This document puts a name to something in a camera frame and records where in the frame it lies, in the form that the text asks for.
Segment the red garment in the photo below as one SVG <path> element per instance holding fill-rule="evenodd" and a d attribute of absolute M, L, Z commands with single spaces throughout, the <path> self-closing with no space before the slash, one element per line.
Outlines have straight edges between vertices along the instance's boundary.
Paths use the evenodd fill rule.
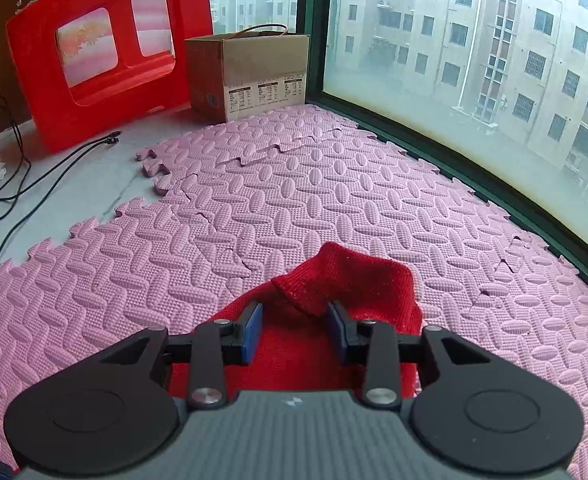
<path fill-rule="evenodd" d="M 327 332 L 327 303 L 339 300 L 354 319 L 378 319 L 418 334 L 421 311 L 410 270 L 327 242 L 289 274 L 237 298 L 212 319 L 237 319 L 251 300 L 263 304 L 263 333 L 248 367 L 227 366 L 228 394 L 238 390 L 357 392 L 363 367 L 341 367 Z M 174 365 L 169 391 L 182 397 L 189 365 Z M 415 365 L 401 365 L 403 397 L 414 394 Z"/>

